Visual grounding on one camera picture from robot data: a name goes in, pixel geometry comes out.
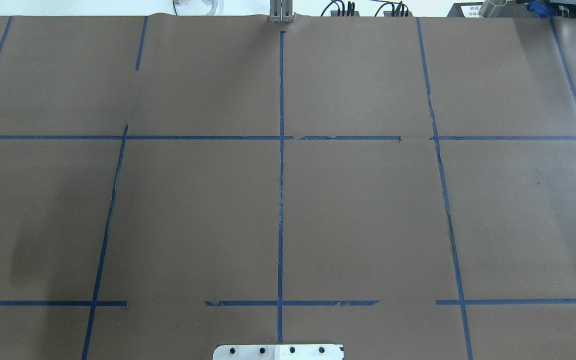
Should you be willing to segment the small metal can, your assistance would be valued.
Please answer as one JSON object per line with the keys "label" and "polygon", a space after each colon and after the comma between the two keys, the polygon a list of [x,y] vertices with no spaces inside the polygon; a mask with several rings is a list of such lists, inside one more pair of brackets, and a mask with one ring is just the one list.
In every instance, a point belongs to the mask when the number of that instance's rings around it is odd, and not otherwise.
{"label": "small metal can", "polygon": [[483,0],[478,14],[481,18],[498,18],[507,4],[507,0]]}

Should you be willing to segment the aluminium frame post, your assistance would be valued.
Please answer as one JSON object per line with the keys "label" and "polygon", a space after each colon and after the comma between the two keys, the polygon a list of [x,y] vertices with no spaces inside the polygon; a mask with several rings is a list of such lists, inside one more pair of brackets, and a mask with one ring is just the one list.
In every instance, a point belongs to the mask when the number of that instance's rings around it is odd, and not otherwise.
{"label": "aluminium frame post", "polygon": [[270,0],[269,22],[274,24],[292,23],[295,18],[293,0]]}

